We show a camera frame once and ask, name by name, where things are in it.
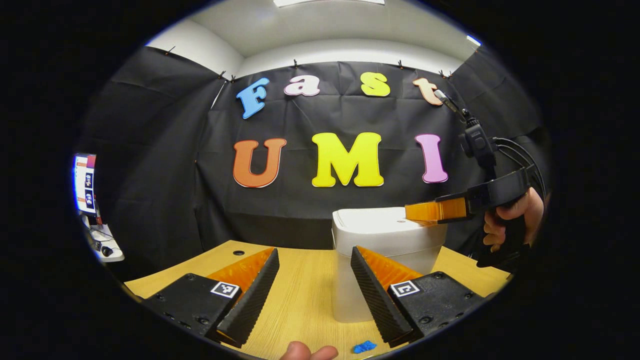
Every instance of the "desk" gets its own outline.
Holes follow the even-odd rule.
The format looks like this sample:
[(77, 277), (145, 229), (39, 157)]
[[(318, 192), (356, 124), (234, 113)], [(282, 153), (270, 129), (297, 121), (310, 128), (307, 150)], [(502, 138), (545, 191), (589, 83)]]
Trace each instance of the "desk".
[[(193, 259), (125, 285), (146, 299), (188, 272), (207, 276), (266, 248), (230, 240)], [(236, 250), (244, 251), (244, 255), (233, 255)], [(240, 349), (242, 352), (279, 359), (293, 340), (306, 343), (312, 352), (324, 345), (333, 345), (340, 353), (337, 359), (363, 359), (391, 350), (382, 341), (373, 321), (339, 323), (333, 319), (332, 289), (336, 265), (333, 251), (278, 248), (280, 270), (249, 340)], [(433, 271), (449, 274), (483, 297), (501, 289), (509, 275), (496, 268), (478, 268), (473, 259), (445, 247), (440, 251)], [(354, 354), (353, 347), (367, 340), (378, 346)]]
[(98, 225), (91, 225), (91, 237), (94, 240), (100, 242), (103, 247), (108, 247), (113, 250), (113, 253), (109, 256), (105, 256), (101, 251), (93, 250), (95, 256), (103, 263), (113, 263), (115, 261), (124, 260), (124, 254), (120, 250), (120, 246), (113, 238), (111, 230), (107, 224), (102, 226), (102, 229)]

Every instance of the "finger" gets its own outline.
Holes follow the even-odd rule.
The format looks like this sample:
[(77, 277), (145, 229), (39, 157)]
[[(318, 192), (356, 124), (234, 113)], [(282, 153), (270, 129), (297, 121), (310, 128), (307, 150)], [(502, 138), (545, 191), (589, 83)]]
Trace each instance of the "finger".
[(533, 242), (538, 227), (542, 222), (542, 216), (544, 215), (545, 205), (542, 203), (540, 195), (533, 188), (529, 188), (529, 206), (524, 213), (524, 223), (526, 226), (524, 243), (530, 244)]
[(521, 197), (520, 200), (516, 201), (515, 204), (511, 205), (511, 207), (499, 206), (495, 209), (495, 212), (504, 220), (511, 220), (520, 217), (520, 215), (523, 215), (529, 207), (529, 201), (531, 199), (529, 193), (531, 190), (533, 190), (533, 188), (529, 188), (529, 190), (524, 193), (524, 196)]
[(482, 243), (485, 245), (496, 245), (504, 243), (504, 235), (498, 236), (494, 234), (487, 234), (482, 240)]
[(499, 206), (496, 208), (498, 216), (505, 220), (511, 220), (524, 215), (525, 235), (524, 243), (532, 243), (536, 236), (536, 231), (542, 221), (544, 205), (538, 192), (534, 188), (529, 188), (525, 195), (513, 204), (510, 208)]
[(494, 235), (501, 236), (501, 235), (504, 235), (504, 231), (506, 230), (506, 228), (504, 226), (492, 227), (489, 224), (485, 224), (483, 227), (483, 230), (487, 234), (494, 234)]
[(338, 349), (332, 346), (321, 347), (320, 350), (311, 354), (310, 360), (331, 360), (338, 356)]
[(499, 219), (497, 218), (497, 215), (492, 211), (485, 211), (484, 212), (484, 222), (489, 224), (489, 226), (491, 226), (494, 229), (497, 229), (497, 228), (500, 228), (500, 227), (504, 227), (503, 225), (501, 225), (499, 223)]
[(287, 352), (280, 360), (309, 360), (311, 359), (311, 350), (300, 341), (292, 341), (287, 347)]

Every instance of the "white marker sticker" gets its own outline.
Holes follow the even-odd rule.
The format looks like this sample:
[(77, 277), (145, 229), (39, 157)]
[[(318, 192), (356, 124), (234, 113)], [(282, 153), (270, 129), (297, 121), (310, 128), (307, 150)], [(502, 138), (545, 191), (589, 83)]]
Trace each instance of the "white marker sticker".
[(216, 295), (228, 297), (228, 298), (231, 299), (237, 293), (239, 288), (240, 288), (240, 286), (238, 286), (238, 285), (233, 285), (233, 284), (229, 284), (227, 282), (220, 281), (218, 284), (216, 284), (213, 287), (213, 289), (211, 289), (211, 292), (216, 294)]
[(391, 284), (391, 290), (394, 291), (397, 297), (403, 297), (405, 295), (411, 295), (420, 291), (418, 287), (409, 281), (399, 282), (397, 284)]

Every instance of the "white box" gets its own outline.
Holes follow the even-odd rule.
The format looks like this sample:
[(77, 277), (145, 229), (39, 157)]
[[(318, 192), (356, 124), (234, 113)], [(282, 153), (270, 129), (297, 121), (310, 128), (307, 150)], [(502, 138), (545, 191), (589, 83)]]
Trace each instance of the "white box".
[(333, 212), (333, 247), (337, 257), (333, 317), (336, 321), (373, 320), (351, 269), (354, 246), (375, 251), (421, 274), (431, 273), (444, 244), (447, 225), (426, 226), (405, 216), (404, 207)]

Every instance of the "black fabric backdrop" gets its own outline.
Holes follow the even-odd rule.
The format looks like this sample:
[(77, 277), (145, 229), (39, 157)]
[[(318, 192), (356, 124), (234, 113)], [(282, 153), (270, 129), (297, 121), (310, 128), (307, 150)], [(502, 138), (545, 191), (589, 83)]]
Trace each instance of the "black fabric backdrop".
[[(360, 75), (380, 72), (391, 93), (362, 93)], [(320, 94), (289, 96), (284, 88), (298, 75), (320, 79)], [(268, 78), (265, 107), (247, 120), (236, 94)], [(180, 263), (229, 239), (305, 249), (331, 249), (331, 213), (341, 208), (403, 206), (460, 192), (484, 174), (463, 154), (463, 126), (443, 106), (424, 100), (412, 81), (425, 77), (465, 106), (490, 136), (516, 140), (540, 163), (547, 186), (548, 138), (522, 88), (482, 47), (451, 78), (380, 63), (332, 62), (286, 67), (236, 79), (180, 56), (144, 48), (133, 56), (96, 98), (87, 116), (79, 151), (94, 152), (97, 201), (127, 259), (110, 266), (121, 280), (135, 279)], [(220, 91), (215, 105), (213, 99)], [(339, 181), (313, 187), (317, 174), (317, 133), (337, 134), (350, 150), (362, 132), (381, 135), (380, 187)], [(422, 181), (419, 134), (440, 137), (449, 178)], [(259, 143), (252, 172), (266, 166), (269, 138), (285, 138), (278, 177), (264, 188), (234, 181), (234, 144)], [(497, 171), (516, 167), (498, 154)], [(481, 238), (482, 218), (449, 224), (446, 245), (464, 254)]]
[(177, 55), (145, 47), (95, 96), (79, 151), (97, 155), (96, 201), (125, 260), (121, 280), (202, 253), (193, 214), (195, 154), (224, 80)]

